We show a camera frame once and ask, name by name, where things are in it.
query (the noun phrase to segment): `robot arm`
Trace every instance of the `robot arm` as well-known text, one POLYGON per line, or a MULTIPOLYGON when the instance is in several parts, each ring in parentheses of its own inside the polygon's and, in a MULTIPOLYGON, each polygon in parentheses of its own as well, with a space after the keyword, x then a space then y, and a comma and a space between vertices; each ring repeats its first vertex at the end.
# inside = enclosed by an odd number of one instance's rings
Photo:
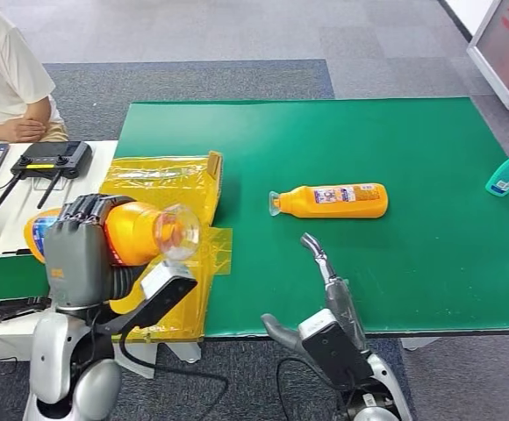
POLYGON ((109 300, 128 295, 144 267, 111 264, 105 229, 111 209, 132 199, 88 195, 64 206, 44 240, 54 310, 34 333, 25 421, 107 417, 122 385, 111 335, 155 325, 196 285, 184 266, 163 262, 142 280, 145 299, 118 315, 109 300))
POLYGON ((280 325, 273 315, 262 315, 268 336, 312 362, 333 387, 344 390, 345 408, 334 420, 411 421, 393 371, 368 348, 347 283, 334 272, 316 239, 305 233, 301 241, 319 266, 327 308, 301 323, 296 331, 280 325))

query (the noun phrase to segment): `yellow plastic bag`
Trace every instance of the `yellow plastic bag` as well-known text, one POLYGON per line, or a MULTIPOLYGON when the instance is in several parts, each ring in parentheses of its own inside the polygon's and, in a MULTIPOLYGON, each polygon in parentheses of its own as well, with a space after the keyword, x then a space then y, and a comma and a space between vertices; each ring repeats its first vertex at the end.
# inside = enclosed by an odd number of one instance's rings
MULTIPOLYGON (((184 262, 198 281, 196 288, 157 325, 135 329, 128 335, 129 339, 190 340, 203 336, 214 275, 230 272, 231 229, 210 226, 219 200, 222 164, 218 153, 203 157, 122 158, 112 162, 101 193, 130 196, 159 209, 185 204, 196 213, 202 225, 198 251, 184 262)), ((161 260, 162 256, 150 263, 142 277, 161 260)), ((128 296, 111 301, 112 309, 122 314, 143 301, 141 279, 134 284, 128 296)))

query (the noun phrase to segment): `yellow plastic bottle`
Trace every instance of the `yellow plastic bottle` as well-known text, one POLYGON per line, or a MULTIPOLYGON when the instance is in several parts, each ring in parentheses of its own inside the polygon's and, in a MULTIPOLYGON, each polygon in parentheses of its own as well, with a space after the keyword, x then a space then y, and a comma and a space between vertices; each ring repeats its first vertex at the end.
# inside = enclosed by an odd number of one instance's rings
POLYGON ((298 218, 379 218, 387 210, 387 191, 381 184, 301 186, 288 193, 270 194, 272 216, 289 213, 298 218))
MULTIPOLYGON (((60 209, 47 210, 28 221, 24 238, 29 249, 44 263, 44 237, 60 209)), ((148 263, 162 253, 165 258, 185 260, 199 244, 200 224, 187 206, 173 205, 164 210, 143 202, 129 202, 112 209, 104 231, 113 262, 126 266, 148 263)))

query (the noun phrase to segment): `bottle cap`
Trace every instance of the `bottle cap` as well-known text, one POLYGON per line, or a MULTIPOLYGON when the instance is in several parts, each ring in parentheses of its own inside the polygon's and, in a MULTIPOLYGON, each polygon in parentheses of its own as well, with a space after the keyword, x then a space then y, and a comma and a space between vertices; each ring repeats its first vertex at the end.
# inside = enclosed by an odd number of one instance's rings
POLYGON ((199 220, 182 204, 163 210, 154 229, 159 250, 171 260, 189 259, 198 250, 200 242, 199 220))
POLYGON ((279 210, 279 195, 275 191, 271 191, 268 195, 268 210, 270 215, 275 217, 280 213, 279 210))

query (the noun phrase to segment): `green table mat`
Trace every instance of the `green table mat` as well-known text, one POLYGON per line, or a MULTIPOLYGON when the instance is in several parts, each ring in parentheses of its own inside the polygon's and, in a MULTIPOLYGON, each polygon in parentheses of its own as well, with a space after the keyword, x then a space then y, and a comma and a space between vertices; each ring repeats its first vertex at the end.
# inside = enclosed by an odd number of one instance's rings
POLYGON ((296 326, 321 309, 303 232, 349 279, 371 333, 509 328, 509 196, 485 191, 506 156, 468 98, 133 103, 116 157, 224 154, 215 224, 233 229, 206 336, 296 326), (268 192, 380 182, 375 220, 268 214, 268 192))
POLYGON ((47 296, 46 269, 33 256, 0 258, 0 300, 47 296))

